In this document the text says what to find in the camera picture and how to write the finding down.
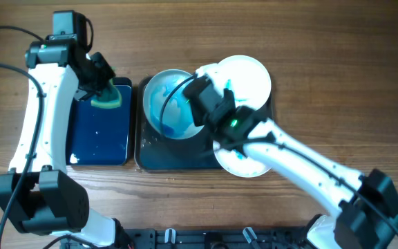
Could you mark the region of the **green yellow sponge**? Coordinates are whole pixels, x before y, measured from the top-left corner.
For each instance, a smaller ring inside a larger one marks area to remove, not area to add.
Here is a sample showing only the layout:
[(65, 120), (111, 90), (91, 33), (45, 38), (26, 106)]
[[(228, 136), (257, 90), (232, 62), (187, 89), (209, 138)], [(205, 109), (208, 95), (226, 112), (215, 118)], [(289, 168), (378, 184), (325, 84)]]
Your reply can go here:
[(122, 105), (122, 95), (119, 89), (114, 85), (113, 79), (110, 79), (108, 85), (102, 90), (100, 95), (91, 99), (91, 106), (100, 109), (116, 109)]

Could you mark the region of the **white plate blue stains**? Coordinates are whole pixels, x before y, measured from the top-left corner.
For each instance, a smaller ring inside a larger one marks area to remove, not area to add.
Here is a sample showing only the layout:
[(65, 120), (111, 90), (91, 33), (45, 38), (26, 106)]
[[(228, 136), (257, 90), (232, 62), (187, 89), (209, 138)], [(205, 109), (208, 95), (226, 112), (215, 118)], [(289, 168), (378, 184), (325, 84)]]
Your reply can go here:
[[(179, 69), (169, 69), (153, 76), (144, 88), (144, 114), (150, 125), (160, 133), (160, 112), (169, 94), (191, 74)], [(173, 94), (164, 109), (162, 128), (166, 138), (188, 139), (198, 134), (203, 126), (195, 126), (189, 101), (183, 96), (184, 84)]]

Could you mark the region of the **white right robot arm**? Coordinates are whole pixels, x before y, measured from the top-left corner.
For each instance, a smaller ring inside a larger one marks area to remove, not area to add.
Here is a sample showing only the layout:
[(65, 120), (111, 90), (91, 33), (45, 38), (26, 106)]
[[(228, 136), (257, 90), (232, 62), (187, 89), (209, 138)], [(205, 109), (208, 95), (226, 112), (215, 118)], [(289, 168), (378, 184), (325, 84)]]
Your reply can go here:
[(326, 211), (309, 224), (313, 248), (387, 248), (398, 237), (398, 192), (378, 169), (368, 175), (319, 154), (285, 133), (259, 110), (236, 103), (222, 88), (232, 78), (209, 64), (196, 70), (182, 92), (193, 121), (207, 128), (220, 151), (237, 151), (307, 192)]

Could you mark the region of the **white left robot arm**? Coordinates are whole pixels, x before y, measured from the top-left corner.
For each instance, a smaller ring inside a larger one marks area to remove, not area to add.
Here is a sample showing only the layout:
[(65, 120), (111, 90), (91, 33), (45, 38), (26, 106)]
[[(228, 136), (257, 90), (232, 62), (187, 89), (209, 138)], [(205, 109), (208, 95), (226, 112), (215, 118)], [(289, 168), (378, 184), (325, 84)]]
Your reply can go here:
[(123, 163), (129, 152), (131, 90), (115, 85), (100, 53), (71, 40), (33, 42), (20, 141), (0, 175), (3, 223), (22, 234), (72, 239), (92, 248), (132, 248), (117, 219), (96, 212), (71, 163)]

